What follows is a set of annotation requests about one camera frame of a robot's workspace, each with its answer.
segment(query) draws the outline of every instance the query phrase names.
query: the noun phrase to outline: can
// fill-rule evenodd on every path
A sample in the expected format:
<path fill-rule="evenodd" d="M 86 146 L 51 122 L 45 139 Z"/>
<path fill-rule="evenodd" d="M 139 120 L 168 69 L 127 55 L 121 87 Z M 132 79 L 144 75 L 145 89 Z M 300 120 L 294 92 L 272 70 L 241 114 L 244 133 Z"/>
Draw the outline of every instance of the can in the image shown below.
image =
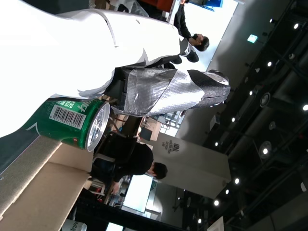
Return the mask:
<path fill-rule="evenodd" d="M 100 100 L 46 101 L 22 128 L 91 152 L 103 136 L 109 114 L 110 105 Z"/>

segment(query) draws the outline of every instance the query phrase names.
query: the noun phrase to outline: white pillar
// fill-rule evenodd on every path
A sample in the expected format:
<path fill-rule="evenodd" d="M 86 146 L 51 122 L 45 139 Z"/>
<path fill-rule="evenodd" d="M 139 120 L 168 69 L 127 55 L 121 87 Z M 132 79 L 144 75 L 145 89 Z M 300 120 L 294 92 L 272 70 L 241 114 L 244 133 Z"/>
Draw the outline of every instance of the white pillar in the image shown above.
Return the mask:
<path fill-rule="evenodd" d="M 231 180 L 225 154 L 163 133 L 150 145 L 154 161 L 168 168 L 164 183 L 214 199 Z"/>

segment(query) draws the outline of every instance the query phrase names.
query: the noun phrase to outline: white wall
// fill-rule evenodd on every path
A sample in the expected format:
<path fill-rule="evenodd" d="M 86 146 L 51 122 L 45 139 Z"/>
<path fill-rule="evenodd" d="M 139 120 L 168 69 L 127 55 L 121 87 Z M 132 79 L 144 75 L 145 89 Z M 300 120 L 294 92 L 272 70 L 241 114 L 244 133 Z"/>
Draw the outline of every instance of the white wall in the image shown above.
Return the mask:
<path fill-rule="evenodd" d="M 161 206 L 163 208 L 160 221 L 176 227 L 182 227 L 183 209 L 178 208 L 173 211 L 177 188 L 168 184 L 159 182 L 156 187 L 154 208 Z"/>
<path fill-rule="evenodd" d="M 224 154 L 162 133 L 150 145 L 154 161 L 168 168 L 163 183 L 214 199 L 231 180 Z"/>

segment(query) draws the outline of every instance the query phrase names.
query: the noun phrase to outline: cardboard box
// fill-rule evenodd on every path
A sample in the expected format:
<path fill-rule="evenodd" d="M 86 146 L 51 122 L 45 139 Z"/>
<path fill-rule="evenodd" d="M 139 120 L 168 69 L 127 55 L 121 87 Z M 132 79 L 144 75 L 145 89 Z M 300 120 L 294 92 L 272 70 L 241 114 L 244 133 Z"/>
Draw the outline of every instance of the cardboard box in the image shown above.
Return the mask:
<path fill-rule="evenodd" d="M 3 173 L 0 230 L 60 230 L 92 159 L 93 153 L 38 137 Z"/>

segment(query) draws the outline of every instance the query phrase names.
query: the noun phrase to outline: screen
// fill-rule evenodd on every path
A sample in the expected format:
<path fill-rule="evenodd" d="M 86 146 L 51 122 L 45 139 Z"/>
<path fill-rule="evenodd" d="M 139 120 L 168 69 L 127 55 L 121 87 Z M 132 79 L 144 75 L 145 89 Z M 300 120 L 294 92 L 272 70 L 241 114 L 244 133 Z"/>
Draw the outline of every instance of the screen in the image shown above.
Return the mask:
<path fill-rule="evenodd" d="M 250 35 L 249 38 L 247 39 L 247 41 L 249 41 L 251 43 L 255 43 L 257 39 L 258 39 L 258 36 Z"/>
<path fill-rule="evenodd" d="M 122 230 L 123 226 L 116 225 L 114 223 L 109 223 L 106 229 L 106 231 L 122 231 Z"/>
<path fill-rule="evenodd" d="M 152 181 L 152 177 L 147 175 L 133 176 L 123 205 L 144 213 Z"/>

